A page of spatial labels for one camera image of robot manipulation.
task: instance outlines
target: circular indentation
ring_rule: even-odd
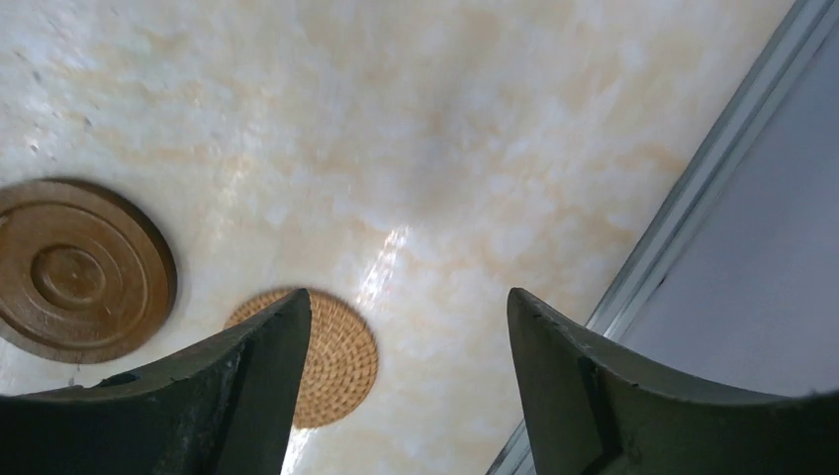
[[[0,189],[0,335],[70,363],[107,361],[145,343],[176,293],[171,252],[151,221],[83,182]]]
[[[68,245],[48,247],[36,254],[32,281],[48,302],[67,310],[89,308],[105,289],[99,262],[84,250]]]
[[[294,288],[268,292],[241,305],[225,328],[252,317]],[[294,425],[319,428],[343,419],[370,393],[379,368],[373,333],[361,316],[340,299],[309,291],[312,331]]]

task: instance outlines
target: rattan trivet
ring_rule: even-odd
[[[285,297],[293,288],[268,292],[242,304],[225,328]],[[312,336],[297,396],[294,425],[319,428],[345,418],[364,401],[379,367],[373,333],[349,305],[330,294],[309,290]]]

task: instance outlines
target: beige marble tabletop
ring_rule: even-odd
[[[94,180],[162,228],[165,327],[95,384],[308,285],[378,341],[284,473],[478,474],[521,417],[505,298],[583,321],[792,0],[7,0],[0,185]]]

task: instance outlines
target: gray surface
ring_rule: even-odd
[[[839,388],[839,38],[762,132],[621,341],[785,395]]]

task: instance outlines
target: round wicker mat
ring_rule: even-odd
[[[268,292],[242,304],[228,319],[232,327],[285,297],[294,288]],[[310,290],[312,336],[297,396],[294,425],[319,428],[343,419],[364,401],[379,367],[373,333],[349,305]]]

